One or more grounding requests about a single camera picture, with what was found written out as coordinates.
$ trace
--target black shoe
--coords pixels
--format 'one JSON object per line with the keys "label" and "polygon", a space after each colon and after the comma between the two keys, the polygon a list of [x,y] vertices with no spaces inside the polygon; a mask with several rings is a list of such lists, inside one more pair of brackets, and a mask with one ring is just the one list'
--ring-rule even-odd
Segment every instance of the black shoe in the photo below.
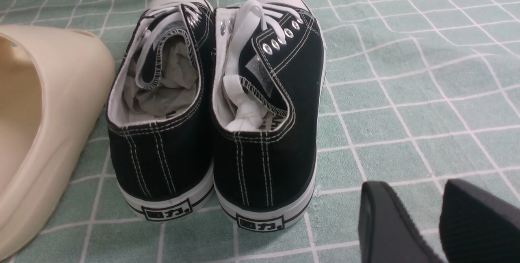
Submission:
{"label": "black shoe", "polygon": [[152,222],[188,215],[212,193],[214,34],[206,0],[153,0],[110,92],[117,181],[128,205]]}
{"label": "black shoe", "polygon": [[358,233],[363,263],[442,263],[387,183],[364,182],[361,196]]}
{"label": "black shoe", "polygon": [[520,209],[466,181],[446,183],[439,232],[450,263],[520,262]]}
{"label": "black shoe", "polygon": [[314,191],[325,44],[301,0],[216,9],[215,189],[240,228],[282,230]]}

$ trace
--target black text on sole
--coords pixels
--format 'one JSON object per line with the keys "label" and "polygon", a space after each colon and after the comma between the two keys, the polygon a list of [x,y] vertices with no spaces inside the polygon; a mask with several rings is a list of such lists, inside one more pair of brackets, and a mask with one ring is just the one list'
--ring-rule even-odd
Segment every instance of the black text on sole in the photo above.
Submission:
{"label": "black text on sole", "polygon": [[236,223],[239,228],[254,232],[273,232],[283,230],[285,227],[284,217],[258,220],[236,215]]}
{"label": "black text on sole", "polygon": [[193,207],[191,207],[189,199],[186,199],[177,205],[165,208],[150,208],[143,206],[142,209],[146,220],[150,222],[167,222],[169,220],[184,217],[193,212]]}

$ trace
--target sneaker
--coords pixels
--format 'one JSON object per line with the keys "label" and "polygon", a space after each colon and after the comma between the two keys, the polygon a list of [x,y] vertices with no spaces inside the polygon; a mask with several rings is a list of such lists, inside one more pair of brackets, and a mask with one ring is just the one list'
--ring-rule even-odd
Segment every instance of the sneaker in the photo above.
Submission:
{"label": "sneaker", "polygon": [[215,22],[216,193],[240,228],[283,230],[314,191],[323,35],[302,0],[248,0]]}
{"label": "sneaker", "polygon": [[184,217],[213,190],[210,80],[215,26],[207,0],[153,0],[134,30],[106,110],[128,205],[151,222]]}

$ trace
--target bedsheet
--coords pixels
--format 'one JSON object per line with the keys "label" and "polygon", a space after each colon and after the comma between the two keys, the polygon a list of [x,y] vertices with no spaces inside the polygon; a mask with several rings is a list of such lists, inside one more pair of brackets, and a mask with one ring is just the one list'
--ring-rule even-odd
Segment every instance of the bedsheet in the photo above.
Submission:
{"label": "bedsheet", "polygon": [[[0,0],[0,24],[89,30],[119,65],[149,1]],[[327,43],[319,172],[304,219],[251,233],[213,197],[178,222],[141,221],[117,188],[101,116],[56,212],[7,262],[358,263],[365,180],[390,183],[440,254],[448,178],[520,206],[520,0],[304,1]]]}

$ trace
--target white rubber sole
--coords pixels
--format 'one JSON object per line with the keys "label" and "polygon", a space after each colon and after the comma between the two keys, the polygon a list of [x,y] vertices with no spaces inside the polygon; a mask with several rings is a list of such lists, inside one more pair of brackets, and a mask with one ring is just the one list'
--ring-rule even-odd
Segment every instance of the white rubber sole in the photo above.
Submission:
{"label": "white rubber sole", "polygon": [[145,201],[126,193],[121,193],[132,210],[149,222],[167,222],[194,213],[201,209],[213,193],[213,163],[208,172],[195,187],[186,193],[165,201]]}
{"label": "white rubber sole", "polygon": [[[321,86],[320,86],[320,99],[321,92],[323,90],[323,84],[325,83],[325,72],[327,70],[327,55],[326,49],[327,45],[325,44],[325,39],[323,38],[323,32],[321,30],[321,26],[318,22],[318,28],[321,35],[321,40],[323,41],[323,66],[321,72]],[[316,172],[318,171],[318,153],[316,152],[316,159],[314,160],[314,172],[312,174],[312,178],[310,180],[307,189],[305,189],[304,193],[291,204],[281,207],[275,211],[269,212],[253,212],[246,211],[228,200],[226,200],[221,193],[219,193],[219,189],[215,187],[215,192],[217,194],[217,198],[221,204],[222,209],[228,215],[228,218],[235,222],[239,228],[243,228],[248,231],[253,232],[274,232],[281,231],[285,228],[292,226],[297,223],[304,215],[307,207],[312,200],[312,195],[314,194],[314,186],[316,184]]]}

